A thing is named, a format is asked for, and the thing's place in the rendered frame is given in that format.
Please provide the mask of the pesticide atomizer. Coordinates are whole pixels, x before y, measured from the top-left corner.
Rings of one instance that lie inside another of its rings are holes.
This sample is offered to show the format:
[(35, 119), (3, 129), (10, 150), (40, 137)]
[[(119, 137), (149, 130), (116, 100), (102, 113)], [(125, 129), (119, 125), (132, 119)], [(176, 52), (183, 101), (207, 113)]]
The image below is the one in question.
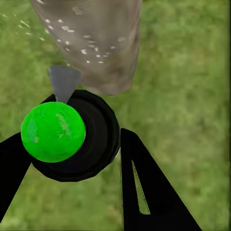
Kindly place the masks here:
[(61, 182), (93, 178), (116, 157), (121, 129), (114, 110), (96, 93), (78, 90), (82, 73), (49, 68), (54, 94), (33, 108), (21, 139), (34, 167)]

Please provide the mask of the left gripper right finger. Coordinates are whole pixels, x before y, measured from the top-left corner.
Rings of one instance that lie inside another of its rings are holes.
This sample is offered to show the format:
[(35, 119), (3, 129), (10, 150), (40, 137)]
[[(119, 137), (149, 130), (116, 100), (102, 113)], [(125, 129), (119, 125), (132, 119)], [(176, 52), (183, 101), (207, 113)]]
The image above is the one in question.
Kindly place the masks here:
[[(202, 231), (139, 136), (121, 128), (124, 231)], [(132, 160), (150, 215), (139, 211)]]

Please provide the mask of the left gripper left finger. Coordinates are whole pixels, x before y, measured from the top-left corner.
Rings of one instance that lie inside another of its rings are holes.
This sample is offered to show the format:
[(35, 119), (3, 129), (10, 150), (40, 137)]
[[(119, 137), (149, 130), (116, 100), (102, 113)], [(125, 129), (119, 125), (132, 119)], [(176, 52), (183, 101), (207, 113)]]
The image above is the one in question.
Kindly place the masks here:
[(0, 143), (0, 223), (31, 163), (20, 132)]

